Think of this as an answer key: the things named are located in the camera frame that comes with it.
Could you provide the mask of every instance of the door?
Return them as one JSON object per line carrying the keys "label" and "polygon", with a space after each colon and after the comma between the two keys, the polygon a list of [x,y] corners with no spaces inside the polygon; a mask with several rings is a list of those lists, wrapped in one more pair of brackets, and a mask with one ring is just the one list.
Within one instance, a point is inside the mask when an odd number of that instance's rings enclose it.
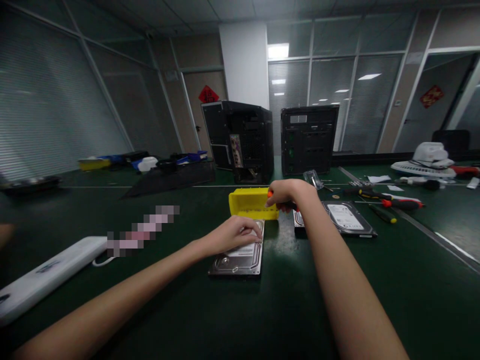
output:
{"label": "door", "polygon": [[204,116],[202,113],[202,102],[199,99],[205,85],[208,85],[219,97],[220,100],[227,100],[227,91],[225,87],[225,75],[223,71],[195,72],[183,75],[185,79],[188,101],[190,101],[193,119],[197,126],[198,139],[202,150],[208,151],[208,156],[212,156],[210,141],[207,134]]}
{"label": "door", "polygon": [[395,146],[396,153],[414,152],[419,144],[432,141],[432,134],[442,128],[456,105],[474,60],[471,52],[428,56]]}

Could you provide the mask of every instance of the blue object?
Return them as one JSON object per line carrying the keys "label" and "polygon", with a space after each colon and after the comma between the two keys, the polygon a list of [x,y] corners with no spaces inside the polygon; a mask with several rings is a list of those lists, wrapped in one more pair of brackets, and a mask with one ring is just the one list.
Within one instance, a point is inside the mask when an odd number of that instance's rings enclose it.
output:
{"label": "blue object", "polygon": [[205,156],[204,158],[201,158],[201,155],[206,155],[206,154],[207,152],[203,150],[197,151],[197,153],[189,152],[188,158],[190,159],[191,162],[200,162],[203,160],[207,160],[207,156]]}
{"label": "blue object", "polygon": [[137,160],[137,161],[132,161],[130,164],[133,166],[133,168],[137,171],[139,170],[139,164],[142,162],[143,159]]}
{"label": "blue object", "polygon": [[110,160],[112,164],[121,164],[124,162],[122,155],[106,155],[106,156],[97,156],[98,159]]}
{"label": "blue object", "polygon": [[184,162],[188,162],[188,163],[190,162],[190,159],[189,159],[188,156],[185,156],[185,157],[182,157],[181,159],[178,159],[178,160],[176,161],[176,164],[177,164],[177,165],[180,165],[181,163],[184,163]]}

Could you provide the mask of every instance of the white cable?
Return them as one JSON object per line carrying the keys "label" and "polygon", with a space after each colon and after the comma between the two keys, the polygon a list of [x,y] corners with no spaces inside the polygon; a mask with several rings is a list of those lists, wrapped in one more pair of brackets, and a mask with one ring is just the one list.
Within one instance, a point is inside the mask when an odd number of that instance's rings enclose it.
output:
{"label": "white cable", "polygon": [[107,260],[105,260],[104,262],[101,262],[101,263],[97,263],[97,259],[94,259],[91,264],[96,267],[96,268],[99,268],[99,267],[102,267],[104,265],[107,265],[109,262],[111,262],[113,259],[115,259],[114,256],[108,258]]}

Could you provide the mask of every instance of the screwdriver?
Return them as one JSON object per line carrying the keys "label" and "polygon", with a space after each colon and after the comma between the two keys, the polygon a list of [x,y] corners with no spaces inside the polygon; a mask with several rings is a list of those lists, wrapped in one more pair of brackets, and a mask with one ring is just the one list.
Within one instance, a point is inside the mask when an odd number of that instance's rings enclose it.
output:
{"label": "screwdriver", "polygon": [[398,199],[392,199],[392,200],[386,200],[386,199],[380,199],[381,202],[368,202],[368,201],[355,201],[356,203],[360,204],[382,204],[384,208],[396,208],[399,210],[417,210],[425,207],[425,204],[415,201],[415,200],[398,200]]}
{"label": "screwdriver", "polygon": [[380,192],[375,192],[372,190],[371,187],[364,187],[364,188],[358,188],[358,187],[353,187],[349,189],[344,189],[343,193],[345,195],[360,195],[363,198],[368,198],[368,199],[385,199],[385,200],[392,200],[392,197],[390,195],[384,195]]}
{"label": "screwdriver", "polygon": [[[271,198],[274,195],[273,191],[269,191],[267,194],[268,198]],[[285,205],[287,208],[295,210],[296,212],[300,212],[299,207],[293,201],[282,202],[280,205]]]}
{"label": "screwdriver", "polygon": [[382,209],[381,207],[378,207],[376,205],[373,205],[371,203],[368,204],[368,207],[378,215],[380,219],[382,219],[384,222],[389,223],[389,224],[395,224],[397,222],[397,218],[389,213],[387,210]]}

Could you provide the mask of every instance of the hard drive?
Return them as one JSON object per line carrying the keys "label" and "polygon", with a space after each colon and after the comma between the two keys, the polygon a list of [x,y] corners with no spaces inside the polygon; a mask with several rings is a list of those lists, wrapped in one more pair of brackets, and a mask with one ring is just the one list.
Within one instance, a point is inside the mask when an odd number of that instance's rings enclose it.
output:
{"label": "hard drive", "polygon": [[[351,201],[322,201],[322,204],[340,234],[357,238],[377,236],[375,230],[360,215]],[[293,211],[293,225],[295,228],[305,227],[302,214],[295,210]]]}
{"label": "hard drive", "polygon": [[[255,220],[264,237],[265,220]],[[213,265],[208,271],[212,277],[222,276],[260,276],[262,266],[263,243],[254,242],[250,245],[236,247],[225,253],[217,255]]]}

